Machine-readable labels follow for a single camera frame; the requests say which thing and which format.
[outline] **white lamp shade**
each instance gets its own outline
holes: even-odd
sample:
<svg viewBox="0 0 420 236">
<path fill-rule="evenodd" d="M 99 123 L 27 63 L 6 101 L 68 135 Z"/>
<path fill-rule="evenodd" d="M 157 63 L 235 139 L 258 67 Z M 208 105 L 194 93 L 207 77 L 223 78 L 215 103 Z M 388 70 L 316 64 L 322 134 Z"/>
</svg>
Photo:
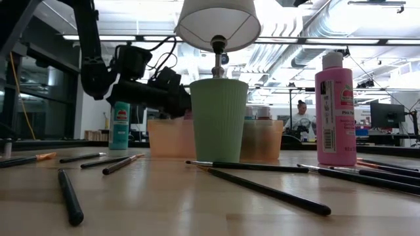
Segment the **white lamp shade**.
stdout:
<svg viewBox="0 0 420 236">
<path fill-rule="evenodd" d="M 253 0 L 184 0 L 176 34 L 197 49 L 213 51 L 216 35 L 226 38 L 225 52 L 243 49 L 257 40 L 261 25 Z"/>
</svg>

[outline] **translucent container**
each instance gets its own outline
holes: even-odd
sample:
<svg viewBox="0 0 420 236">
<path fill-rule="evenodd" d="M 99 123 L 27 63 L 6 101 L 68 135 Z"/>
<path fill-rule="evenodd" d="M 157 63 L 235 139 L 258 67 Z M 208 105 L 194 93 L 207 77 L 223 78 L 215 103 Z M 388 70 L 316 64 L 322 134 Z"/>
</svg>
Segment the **translucent container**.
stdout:
<svg viewBox="0 0 420 236">
<path fill-rule="evenodd" d="M 148 120 L 147 129 L 152 157 L 196 158 L 192 120 Z"/>
<path fill-rule="evenodd" d="M 243 124 L 241 161 L 277 160 L 282 144 L 283 121 L 252 121 Z"/>
<path fill-rule="evenodd" d="M 152 157 L 196 159 L 192 120 L 148 120 Z M 241 161 L 277 160 L 280 156 L 283 121 L 245 120 Z"/>
</svg>

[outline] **person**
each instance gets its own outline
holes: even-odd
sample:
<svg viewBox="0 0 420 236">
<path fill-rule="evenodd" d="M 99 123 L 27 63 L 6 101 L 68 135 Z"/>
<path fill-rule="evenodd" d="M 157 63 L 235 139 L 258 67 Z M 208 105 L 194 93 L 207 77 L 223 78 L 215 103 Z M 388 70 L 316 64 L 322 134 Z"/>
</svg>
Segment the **person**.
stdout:
<svg viewBox="0 0 420 236">
<path fill-rule="evenodd" d="M 308 139 L 314 139 L 315 133 L 312 127 L 316 124 L 315 117 L 313 115 L 306 114 L 306 103 L 302 102 L 302 100 L 298 101 L 297 109 L 298 112 L 292 116 L 291 120 L 292 130 L 297 130 L 299 126 L 305 127 L 309 131 Z M 286 122 L 284 128 L 290 128 L 290 119 Z"/>
</svg>

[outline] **wooden table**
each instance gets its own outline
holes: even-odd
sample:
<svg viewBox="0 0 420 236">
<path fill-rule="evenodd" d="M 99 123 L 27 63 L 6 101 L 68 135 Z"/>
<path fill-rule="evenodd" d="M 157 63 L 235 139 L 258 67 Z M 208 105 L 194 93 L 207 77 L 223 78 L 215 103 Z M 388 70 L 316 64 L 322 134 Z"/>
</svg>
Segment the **wooden table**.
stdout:
<svg viewBox="0 0 420 236">
<path fill-rule="evenodd" d="M 108 151 L 81 147 L 59 157 Z M 118 157 L 148 149 L 111 151 Z M 396 162 L 393 157 L 359 157 Z M 420 161 L 398 158 L 420 167 Z M 0 169 L 0 235 L 418 235 L 420 198 L 317 174 L 224 170 L 236 176 L 331 207 L 318 216 L 265 197 L 185 165 L 180 159 L 139 159 L 109 176 L 102 167 L 81 170 L 78 161 L 58 160 Z M 282 151 L 282 165 L 316 165 L 314 151 Z M 78 227 L 68 223 L 57 180 L 65 168 L 85 213 Z"/>
</svg>

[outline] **teal paint bottle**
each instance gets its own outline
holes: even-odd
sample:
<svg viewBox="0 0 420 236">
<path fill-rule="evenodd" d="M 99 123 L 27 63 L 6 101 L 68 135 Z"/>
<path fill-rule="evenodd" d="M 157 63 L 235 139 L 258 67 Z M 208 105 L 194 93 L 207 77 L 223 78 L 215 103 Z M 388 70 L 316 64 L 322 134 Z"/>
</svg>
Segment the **teal paint bottle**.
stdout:
<svg viewBox="0 0 420 236">
<path fill-rule="evenodd" d="M 111 108 L 109 148 L 125 150 L 129 147 L 130 104 L 116 102 Z"/>
</svg>

